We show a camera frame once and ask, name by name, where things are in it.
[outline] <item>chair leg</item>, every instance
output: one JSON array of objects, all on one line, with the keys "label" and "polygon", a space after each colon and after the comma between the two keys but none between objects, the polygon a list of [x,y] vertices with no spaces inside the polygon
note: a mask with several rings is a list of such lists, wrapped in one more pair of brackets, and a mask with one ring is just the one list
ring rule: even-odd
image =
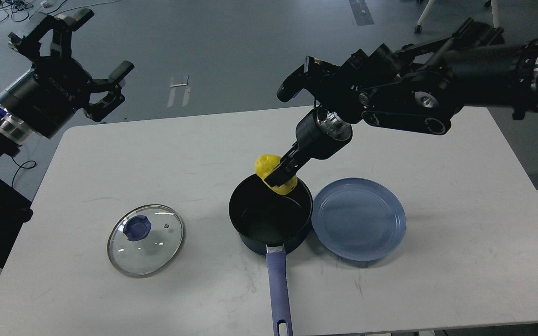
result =
[{"label": "chair leg", "polygon": [[499,28],[499,9],[497,0],[491,0],[491,13],[493,14],[493,28]]},{"label": "chair leg", "polygon": [[429,2],[427,2],[427,6],[425,6],[425,10],[420,15],[416,28],[414,28],[414,32],[416,34],[420,34],[422,30],[423,21],[425,20],[425,17],[427,17],[427,15],[429,14],[429,11],[431,11],[431,7],[433,6],[433,4],[435,4],[435,0],[429,0]]}]

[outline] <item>glass lid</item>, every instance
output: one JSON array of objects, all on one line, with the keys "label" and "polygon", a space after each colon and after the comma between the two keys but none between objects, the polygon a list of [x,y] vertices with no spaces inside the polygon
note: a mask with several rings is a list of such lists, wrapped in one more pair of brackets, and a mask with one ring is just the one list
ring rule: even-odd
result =
[{"label": "glass lid", "polygon": [[141,277],[167,264],[179,250],[183,237],[184,223],[172,208],[146,205],[115,224],[107,242],[107,255],[120,272]]}]

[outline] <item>yellow object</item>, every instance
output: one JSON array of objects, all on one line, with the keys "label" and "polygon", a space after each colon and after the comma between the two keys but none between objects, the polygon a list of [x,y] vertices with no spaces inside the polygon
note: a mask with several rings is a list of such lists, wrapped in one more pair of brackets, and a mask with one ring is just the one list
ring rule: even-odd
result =
[{"label": "yellow object", "polygon": [[[255,162],[255,172],[256,176],[260,177],[269,187],[269,185],[265,182],[265,178],[273,172],[273,169],[277,167],[279,164],[279,160],[281,157],[279,155],[273,155],[273,154],[263,154],[258,159],[256,159]],[[279,185],[276,187],[269,187],[271,190],[275,191],[276,193],[280,195],[287,195],[292,191],[296,185],[298,184],[298,178],[294,176],[290,179],[290,181],[287,181],[283,185]]]}]

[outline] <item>blue lid knob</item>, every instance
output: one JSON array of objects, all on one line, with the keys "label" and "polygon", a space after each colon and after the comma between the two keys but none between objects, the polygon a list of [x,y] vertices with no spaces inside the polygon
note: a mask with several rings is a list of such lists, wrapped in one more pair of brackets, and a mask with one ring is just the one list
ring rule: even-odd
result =
[{"label": "blue lid knob", "polygon": [[128,237],[128,241],[137,242],[147,238],[149,232],[151,232],[151,227],[152,224],[147,216],[138,215],[128,220],[122,232]]}]

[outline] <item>handle hole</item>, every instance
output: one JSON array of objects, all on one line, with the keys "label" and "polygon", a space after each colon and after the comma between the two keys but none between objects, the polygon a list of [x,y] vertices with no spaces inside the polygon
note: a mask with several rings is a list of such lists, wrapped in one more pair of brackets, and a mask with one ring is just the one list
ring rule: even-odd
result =
[{"label": "handle hole", "polygon": [[279,336],[292,336],[288,334],[288,324],[284,320],[277,323],[277,332]]}]

